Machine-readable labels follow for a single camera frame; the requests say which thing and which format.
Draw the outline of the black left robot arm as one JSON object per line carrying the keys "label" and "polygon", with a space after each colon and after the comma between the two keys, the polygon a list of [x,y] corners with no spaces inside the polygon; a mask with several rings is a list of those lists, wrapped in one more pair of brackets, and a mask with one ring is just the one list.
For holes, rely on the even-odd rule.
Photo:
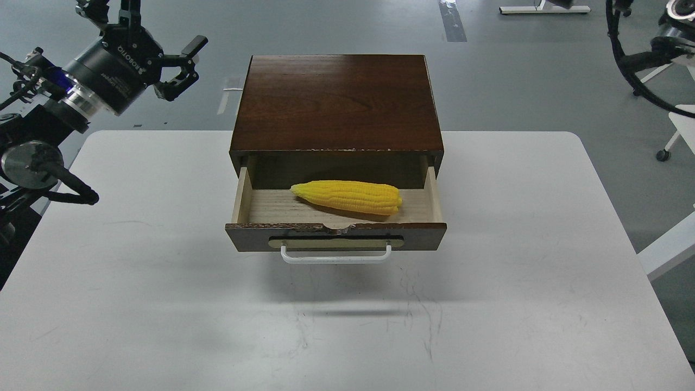
{"label": "black left robot arm", "polygon": [[2,179],[14,186],[2,186],[2,283],[38,223],[34,203],[99,200],[69,171],[60,144],[84,133],[101,110],[121,115],[150,86],[171,102],[199,80],[194,67],[207,37],[194,37],[180,54],[165,54],[141,23],[139,1],[122,1],[114,24],[107,1],[77,1],[76,13],[100,36],[66,67],[54,65],[39,47],[24,60],[2,54],[16,77],[2,109],[18,100],[26,104],[22,113],[2,114]]}

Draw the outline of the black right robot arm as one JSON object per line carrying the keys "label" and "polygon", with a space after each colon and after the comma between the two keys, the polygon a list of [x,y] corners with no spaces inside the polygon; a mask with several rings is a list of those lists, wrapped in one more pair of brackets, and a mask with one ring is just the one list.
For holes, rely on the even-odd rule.
{"label": "black right robot arm", "polygon": [[658,108],[687,118],[693,113],[678,109],[654,94],[636,75],[663,65],[693,66],[693,1],[668,1],[658,20],[658,34],[650,41],[650,50],[628,55],[619,40],[621,15],[632,7],[631,1],[606,1],[606,33],[616,66],[633,91]]}

